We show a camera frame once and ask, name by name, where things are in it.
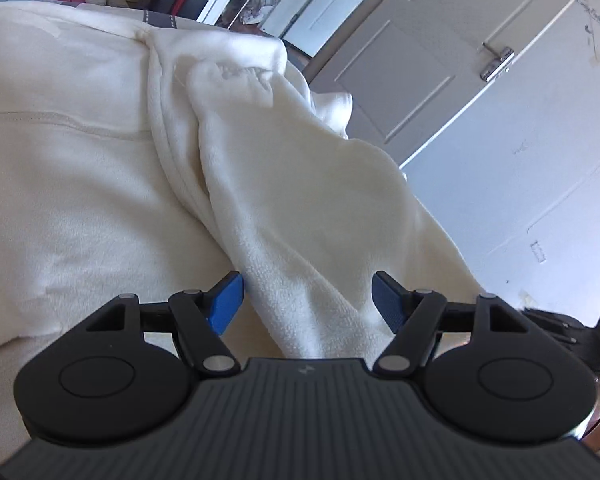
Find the white fleece zip jacket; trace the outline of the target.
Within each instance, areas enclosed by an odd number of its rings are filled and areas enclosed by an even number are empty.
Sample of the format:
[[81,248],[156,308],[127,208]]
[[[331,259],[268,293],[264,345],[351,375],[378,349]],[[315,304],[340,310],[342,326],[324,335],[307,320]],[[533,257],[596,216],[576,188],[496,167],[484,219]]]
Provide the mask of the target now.
[[122,292],[161,301],[239,271],[240,358],[375,359],[378,271],[474,300],[396,163],[348,138],[351,113],[275,39],[0,1],[0,463],[28,438],[20,367]]

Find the white room door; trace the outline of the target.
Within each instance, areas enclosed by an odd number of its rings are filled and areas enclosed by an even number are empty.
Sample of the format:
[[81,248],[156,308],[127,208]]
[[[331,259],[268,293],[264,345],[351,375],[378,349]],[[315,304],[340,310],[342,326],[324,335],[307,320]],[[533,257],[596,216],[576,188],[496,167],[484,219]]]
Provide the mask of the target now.
[[309,74],[353,98],[351,138],[405,166],[470,107],[573,0],[381,0]]

